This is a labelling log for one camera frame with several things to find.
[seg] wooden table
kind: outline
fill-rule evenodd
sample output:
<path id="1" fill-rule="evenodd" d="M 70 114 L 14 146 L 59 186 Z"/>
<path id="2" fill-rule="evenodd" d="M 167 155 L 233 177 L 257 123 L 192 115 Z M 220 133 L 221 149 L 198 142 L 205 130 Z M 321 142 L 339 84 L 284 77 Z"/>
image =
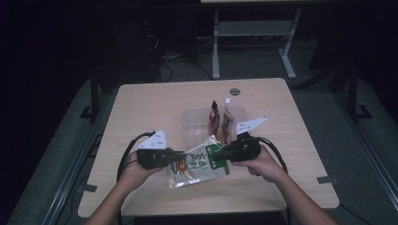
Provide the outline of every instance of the wooden table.
<path id="1" fill-rule="evenodd" d="M 230 95 L 238 88 L 240 95 Z M 249 119 L 266 115 L 267 122 L 253 136 L 271 140 L 281 152 L 289 174 L 322 208 L 334 208 L 339 200 L 292 95 L 283 79 L 231 80 L 129 84 L 120 87 L 87 184 L 96 191 L 84 192 L 79 215 L 89 217 L 115 185 L 119 161 L 129 142 L 152 130 L 164 129 L 169 147 L 188 150 L 182 142 L 182 113 L 188 109 L 219 106 L 226 97 L 247 110 Z M 169 188 L 166 170 L 158 172 L 126 199 L 122 215 L 160 216 L 285 209 L 279 190 L 247 168 L 230 166 L 231 173 L 203 183 Z"/>

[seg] snack package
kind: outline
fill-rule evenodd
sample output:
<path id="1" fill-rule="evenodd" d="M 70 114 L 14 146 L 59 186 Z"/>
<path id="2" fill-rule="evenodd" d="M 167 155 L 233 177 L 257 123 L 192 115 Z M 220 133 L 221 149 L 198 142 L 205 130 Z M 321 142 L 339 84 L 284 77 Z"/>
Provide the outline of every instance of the snack package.
<path id="1" fill-rule="evenodd" d="M 185 159 L 170 163 L 167 167 L 169 187 L 178 188 L 229 174 L 225 160 L 214 161 L 211 156 L 222 151 L 214 135 L 185 154 Z"/>
<path id="2" fill-rule="evenodd" d="M 216 100 L 213 100 L 213 103 L 211 104 L 211 111 L 210 115 L 208 116 L 208 119 L 210 121 L 209 123 L 210 135 L 214 135 L 218 140 L 217 132 L 219 130 L 219 125 L 220 125 L 220 113 Z"/>
<path id="3" fill-rule="evenodd" d="M 234 117 L 228 111 L 230 104 L 231 104 L 231 98 L 227 97 L 225 99 L 225 109 L 224 109 L 223 120 L 222 120 L 222 135 L 223 135 L 223 143 L 224 144 L 231 143 L 232 128 L 234 126 Z"/>

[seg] wrapper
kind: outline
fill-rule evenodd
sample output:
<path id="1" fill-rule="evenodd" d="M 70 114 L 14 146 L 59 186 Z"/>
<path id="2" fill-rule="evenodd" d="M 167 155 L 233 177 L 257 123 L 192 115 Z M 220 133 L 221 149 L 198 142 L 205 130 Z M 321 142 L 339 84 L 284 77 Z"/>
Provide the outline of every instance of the wrapper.
<path id="1" fill-rule="evenodd" d="M 167 167 L 170 188 L 191 185 L 229 174 L 225 160 L 211 159 L 213 154 L 220 151 L 222 151 L 222 145 L 217 142 L 214 135 L 211 135 L 202 144 L 187 151 L 185 159 L 170 163 Z"/>

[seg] clear plastic box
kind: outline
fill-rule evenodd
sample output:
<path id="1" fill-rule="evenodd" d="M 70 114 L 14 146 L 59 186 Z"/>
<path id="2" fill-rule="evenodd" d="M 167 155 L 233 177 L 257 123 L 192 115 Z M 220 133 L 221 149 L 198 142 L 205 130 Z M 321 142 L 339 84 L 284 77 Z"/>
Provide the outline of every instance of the clear plastic box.
<path id="1" fill-rule="evenodd" d="M 203 143 L 203 141 L 210 136 L 209 128 L 209 108 L 188 109 L 182 113 L 182 140 L 187 145 L 188 149 Z M 228 111 L 234 117 L 234 124 L 232 126 L 232 139 L 237 138 L 236 126 L 237 122 L 244 122 L 248 120 L 246 109 L 241 106 L 229 106 Z M 217 132 L 217 139 L 223 143 L 222 135 L 222 118 L 224 113 L 223 106 L 219 106 L 220 126 Z"/>

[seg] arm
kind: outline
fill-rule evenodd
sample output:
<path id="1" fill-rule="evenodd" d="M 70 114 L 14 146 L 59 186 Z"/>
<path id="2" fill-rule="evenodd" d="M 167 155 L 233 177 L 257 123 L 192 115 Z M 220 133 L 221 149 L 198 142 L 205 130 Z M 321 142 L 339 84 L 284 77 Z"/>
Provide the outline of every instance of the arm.
<path id="1" fill-rule="evenodd" d="M 337 224 L 282 170 L 264 145 L 256 159 L 234 162 L 233 165 L 247 166 L 251 174 L 260 174 L 274 183 L 300 224 Z"/>
<path id="2" fill-rule="evenodd" d="M 136 159 L 135 152 L 130 153 L 127 163 Z M 160 170 L 161 168 L 147 171 L 136 161 L 127 165 L 114 188 L 85 224 L 114 224 L 117 214 L 130 192 L 141 186 L 151 174 Z"/>

